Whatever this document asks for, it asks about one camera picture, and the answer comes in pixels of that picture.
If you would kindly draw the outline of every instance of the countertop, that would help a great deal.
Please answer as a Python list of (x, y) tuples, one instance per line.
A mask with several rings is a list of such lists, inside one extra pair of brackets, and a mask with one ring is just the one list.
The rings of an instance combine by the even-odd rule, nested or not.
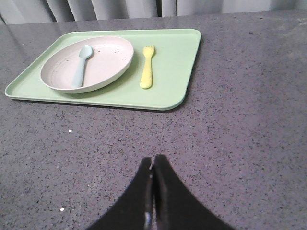
[[(4, 94), (65, 33), (172, 28), (202, 39), (171, 111)], [(0, 41), (0, 229), (84, 229), (157, 154), (234, 228), (307, 229), (307, 11), (0, 25)]]

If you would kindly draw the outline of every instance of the curtain fold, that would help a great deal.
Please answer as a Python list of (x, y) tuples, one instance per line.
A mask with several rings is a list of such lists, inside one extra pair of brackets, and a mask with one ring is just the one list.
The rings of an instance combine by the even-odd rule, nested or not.
[(307, 9), (307, 0), (0, 0), (0, 23)]

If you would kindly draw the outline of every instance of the light blue spoon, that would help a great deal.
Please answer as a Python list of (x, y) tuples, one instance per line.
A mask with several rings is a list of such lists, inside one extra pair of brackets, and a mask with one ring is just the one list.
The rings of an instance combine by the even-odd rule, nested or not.
[(73, 77), (71, 87), (72, 88), (79, 88), (83, 84), (84, 79), (84, 68), (86, 64), (86, 60), (93, 55), (93, 49), (89, 45), (83, 46), (79, 53), (80, 61), (78, 67), (76, 69), (76, 73)]

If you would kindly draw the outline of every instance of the green tray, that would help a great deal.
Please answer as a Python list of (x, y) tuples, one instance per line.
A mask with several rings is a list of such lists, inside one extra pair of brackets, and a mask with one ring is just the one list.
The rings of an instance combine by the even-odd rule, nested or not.
[[(40, 80), (44, 63), (57, 51), (75, 42), (104, 35), (126, 38), (134, 47), (128, 70), (115, 82), (96, 91), (65, 94)], [(18, 100), (88, 104), (150, 110), (169, 110), (184, 99), (201, 33), (194, 29), (72, 32), (61, 36), (5, 89)], [(140, 79), (144, 46), (154, 45), (153, 85), (144, 90)]]

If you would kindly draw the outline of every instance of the white plate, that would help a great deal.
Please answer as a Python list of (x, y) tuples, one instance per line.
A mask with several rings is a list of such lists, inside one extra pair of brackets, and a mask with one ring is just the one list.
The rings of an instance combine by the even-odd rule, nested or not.
[[(84, 45), (93, 48), (87, 60), (83, 86), (72, 88), (72, 78)], [(74, 43), (55, 53), (42, 67), (42, 82), (57, 91), (83, 93), (102, 88), (118, 79), (129, 67), (133, 57), (132, 44), (115, 36), (95, 37)]]

